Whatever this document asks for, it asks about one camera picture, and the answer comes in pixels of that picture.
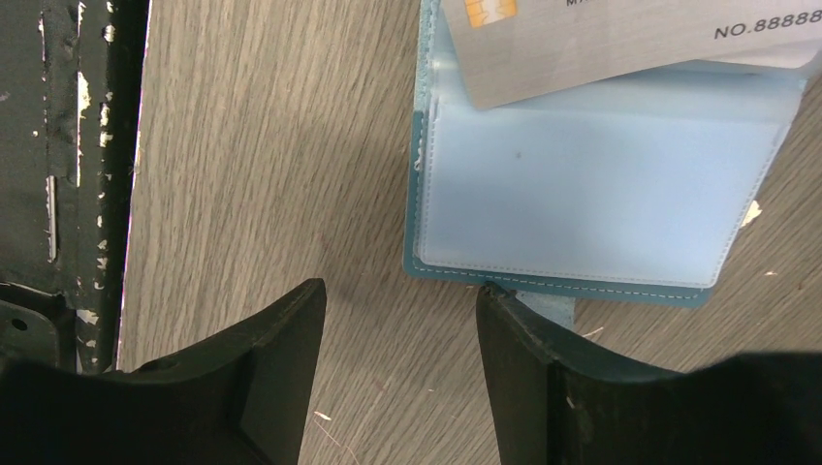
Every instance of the dark metal frame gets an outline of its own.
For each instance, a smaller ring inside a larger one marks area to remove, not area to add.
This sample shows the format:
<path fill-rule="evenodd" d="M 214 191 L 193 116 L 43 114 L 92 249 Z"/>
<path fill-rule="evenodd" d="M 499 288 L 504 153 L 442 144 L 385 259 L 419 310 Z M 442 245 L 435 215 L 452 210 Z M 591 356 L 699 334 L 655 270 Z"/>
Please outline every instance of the dark metal frame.
<path fill-rule="evenodd" d="M 84 373 L 114 358 L 147 14 L 148 0 L 0 3 L 0 59 L 16 63 L 0 77 L 0 286 L 78 312 Z M 0 311 L 3 331 L 12 319 Z"/>

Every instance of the card holder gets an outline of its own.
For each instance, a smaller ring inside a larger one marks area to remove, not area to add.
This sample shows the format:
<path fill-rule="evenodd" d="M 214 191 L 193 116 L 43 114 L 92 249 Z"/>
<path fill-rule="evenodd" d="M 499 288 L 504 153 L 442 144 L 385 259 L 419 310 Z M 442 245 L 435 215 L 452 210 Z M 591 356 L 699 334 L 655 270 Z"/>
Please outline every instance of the card holder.
<path fill-rule="evenodd" d="M 424 2 L 406 270 L 702 303 L 808 70 L 692 62 L 476 110 L 437 12 Z"/>

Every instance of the stitching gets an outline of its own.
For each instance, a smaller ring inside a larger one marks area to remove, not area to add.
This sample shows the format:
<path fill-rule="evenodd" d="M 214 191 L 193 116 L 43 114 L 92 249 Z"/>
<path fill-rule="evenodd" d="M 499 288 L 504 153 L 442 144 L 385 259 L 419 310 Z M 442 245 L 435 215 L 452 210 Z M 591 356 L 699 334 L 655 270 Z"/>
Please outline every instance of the stitching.
<path fill-rule="evenodd" d="M 742 227 L 741 224 L 743 223 L 744 216 L 747 213 L 748 209 L 750 208 L 751 203 L 753 202 L 753 198 L 756 197 L 756 193 L 759 192 L 759 187 L 762 185 L 762 181 L 765 178 L 765 174 L 768 173 L 768 170 L 771 168 L 771 165 L 774 162 L 774 158 L 776 157 L 776 153 L 779 151 L 779 148 L 782 146 L 782 142 L 787 137 L 787 132 L 790 130 L 791 124 L 782 125 L 779 128 L 779 133 L 776 134 L 774 137 L 774 141 L 771 144 L 771 155 L 769 155 L 768 160 L 765 162 L 765 165 L 759 171 L 759 176 L 756 178 L 756 182 L 753 184 L 753 190 L 751 190 L 750 194 L 748 194 L 747 199 L 745 200 L 745 204 L 743 207 L 743 211 L 740 212 L 740 215 L 737 217 L 737 225 L 738 228 L 734 228 L 731 230 L 731 236 L 728 237 L 728 241 L 725 243 L 725 248 L 722 249 L 722 253 L 719 255 L 719 263 L 716 264 L 716 268 L 713 269 L 713 276 L 711 280 L 716 280 L 719 276 L 719 270 L 722 268 L 722 264 L 725 263 L 725 258 L 728 256 L 728 252 L 731 250 L 731 245 L 734 243 L 734 239 L 737 237 L 737 232 Z"/>
<path fill-rule="evenodd" d="M 663 295 L 663 294 L 652 294 L 652 293 L 639 293 L 639 292 L 633 292 L 633 291 L 619 291 L 619 290 L 616 290 L 616 289 L 588 288 L 588 287 L 584 287 L 584 286 L 563 286 L 563 285 L 559 285 L 559 284 L 542 283 L 542 282 L 539 282 L 539 281 L 525 281 L 525 280 L 517 279 L 517 278 L 507 278 L 505 276 L 499 276 L 499 275 L 493 275 L 493 274 L 488 275 L 488 274 L 481 274 L 481 273 L 469 273 L 469 272 L 464 272 L 464 271 L 449 271 L 449 270 L 436 269 L 436 268 L 424 268 L 424 267 L 417 266 L 416 263 L 414 263 L 414 269 L 416 269 L 417 271 L 429 271 L 429 272 L 440 273 L 440 274 L 458 274 L 458 275 L 462 275 L 462 276 L 470 276 L 472 278 L 499 279 L 499 280 L 502 280 L 502 281 L 512 281 L 512 282 L 515 282 L 515 283 L 530 284 L 530 285 L 534 285 L 534 286 L 543 286 L 543 287 L 555 288 L 555 289 L 567 289 L 567 290 L 571 290 L 571 291 L 593 291 L 593 292 L 597 292 L 597 293 L 607 293 L 607 294 L 646 295 L 646 296 L 649 296 L 649 297 L 674 298 L 674 299 L 678 299 L 678 300 L 691 300 L 691 299 L 697 298 L 700 295 L 702 295 L 702 292 L 699 292 L 699 293 L 691 295 L 691 296 L 687 296 L 687 295 Z"/>
<path fill-rule="evenodd" d="M 419 137 L 419 145 L 417 147 L 417 160 L 420 162 L 420 169 L 416 170 L 416 165 L 417 164 L 415 163 L 415 172 L 413 173 L 413 175 L 415 176 L 415 178 L 417 180 L 417 196 L 416 196 L 417 198 L 416 198 L 416 201 L 415 201 L 415 208 L 414 208 L 415 209 L 415 211 L 414 211 L 414 233 L 415 234 L 414 234 L 414 243 L 413 243 L 413 252 L 412 252 L 412 254 L 416 253 L 416 251 L 419 250 L 420 248 L 425 248 L 425 245 L 422 242 L 423 234 L 421 232 L 422 226 L 421 226 L 421 222 L 420 222 L 420 216 L 421 216 L 420 197 L 422 196 L 422 190 L 423 190 L 423 185 L 422 185 L 422 183 L 420 183 L 420 176 L 421 176 L 421 173 L 427 169 L 426 163 L 425 163 L 426 155 L 428 153 L 427 137 L 428 137 L 428 133 L 433 130 L 433 128 L 430 128 L 430 130 L 429 130 L 429 127 L 428 127 L 429 124 L 432 124 L 432 119 L 430 117 L 430 109 L 431 109 L 431 103 L 432 103 L 432 99 L 433 99 L 432 96 L 431 96 L 431 93 L 430 93 L 431 81 L 433 79 L 433 75 L 430 72 L 430 68 L 431 68 L 431 55 L 433 54 L 433 46 L 434 46 L 434 32 L 435 32 L 435 29 L 436 29 L 436 20 L 437 20 L 438 11 L 439 11 L 439 1 L 438 0 L 431 0 L 430 10 L 427 12 L 427 20 L 428 20 L 428 24 L 427 24 L 427 42 L 425 43 L 425 45 L 423 45 L 423 35 L 422 35 L 423 25 L 422 25 L 422 23 L 420 25 L 420 31 L 421 31 L 420 38 L 419 38 L 420 49 L 422 51 L 422 48 L 424 47 L 426 54 L 422 58 L 422 62 L 419 63 L 419 64 L 426 69 L 425 85 L 424 85 L 424 88 L 422 90 L 425 94 L 424 98 L 426 99 L 427 108 L 425 110 L 423 110 L 423 117 L 420 120 L 420 137 Z"/>
<path fill-rule="evenodd" d="M 473 266 L 477 266 L 476 264 L 471 263 L 453 263 L 453 262 L 440 262 L 440 261 L 429 261 L 427 264 L 434 264 L 437 266 L 447 266 L 450 268 L 470 268 Z M 512 268 L 507 266 L 494 266 L 494 265 L 483 265 L 484 268 L 488 268 L 489 270 L 497 270 L 502 272 L 509 272 L 515 274 L 540 274 L 540 272 L 535 272 L 530 269 L 524 268 Z M 558 273 L 552 272 L 552 277 L 555 278 L 571 278 L 571 279 L 595 279 L 595 280 L 619 280 L 622 282 L 630 282 L 635 284 L 647 284 L 648 280 L 643 279 L 635 279 L 635 278 L 623 278 L 619 276 L 601 276 L 601 275 L 591 275 L 591 274 L 573 274 L 573 273 Z M 654 284 L 650 286 L 660 286 L 660 285 L 668 285 L 668 286 L 681 286 L 686 288 L 704 288 L 706 287 L 705 283 L 689 283 L 684 281 L 653 281 Z"/>
<path fill-rule="evenodd" d="M 436 102 L 434 102 L 434 100 L 435 99 L 433 97 L 431 97 L 431 108 L 432 109 L 430 109 L 429 111 L 432 111 L 432 110 L 436 111 L 435 110 L 436 109 Z M 430 142 L 430 141 L 433 142 L 434 141 L 434 138 L 436 136 L 436 123 L 437 123 L 437 114 L 436 113 L 435 114 L 430 114 L 428 116 L 426 158 L 425 158 L 425 161 L 424 161 L 424 163 L 426 165 L 426 171 L 427 172 L 433 172 L 434 171 L 434 157 L 433 157 L 433 151 L 434 151 L 433 148 L 434 147 L 433 147 L 433 143 L 428 143 L 428 142 Z M 420 183 L 419 181 L 420 180 L 418 178 L 417 184 L 420 188 L 419 190 L 422 190 L 423 183 Z M 427 187 L 426 187 L 426 210 L 425 210 L 426 212 L 430 212 L 431 184 L 432 183 L 429 182 Z M 427 234 L 428 234 L 428 232 L 427 232 L 428 231 L 428 220 L 430 219 L 430 216 L 431 216 L 430 214 L 425 215 L 425 218 L 423 220 L 422 230 L 421 230 L 421 233 L 420 233 L 420 255 L 422 255 L 422 256 L 424 256 L 426 254 L 426 242 L 424 241 L 424 238 L 427 237 Z"/>

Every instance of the card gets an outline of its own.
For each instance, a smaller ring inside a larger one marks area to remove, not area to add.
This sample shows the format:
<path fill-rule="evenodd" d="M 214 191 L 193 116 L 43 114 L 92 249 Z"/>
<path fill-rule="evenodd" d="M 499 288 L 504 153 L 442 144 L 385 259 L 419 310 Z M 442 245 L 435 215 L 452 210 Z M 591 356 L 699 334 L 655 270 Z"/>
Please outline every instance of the card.
<path fill-rule="evenodd" d="M 442 0 L 442 7 L 480 109 L 712 57 L 794 68 L 815 56 L 802 43 L 822 39 L 822 0 Z"/>

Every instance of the wood grain surface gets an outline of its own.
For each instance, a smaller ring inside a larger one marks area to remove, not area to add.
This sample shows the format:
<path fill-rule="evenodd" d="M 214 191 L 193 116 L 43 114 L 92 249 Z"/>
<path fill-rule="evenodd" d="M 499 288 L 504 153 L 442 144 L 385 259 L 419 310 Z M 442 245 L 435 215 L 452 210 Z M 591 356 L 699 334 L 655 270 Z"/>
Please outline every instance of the wood grain surface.
<path fill-rule="evenodd" d="M 499 463 L 476 289 L 400 266 L 418 9 L 153 5 L 119 366 L 325 278 L 300 463 Z M 816 85 L 710 304 L 584 301 L 577 330 L 601 327 L 598 343 L 682 370 L 745 349 L 822 349 L 820 102 Z"/>

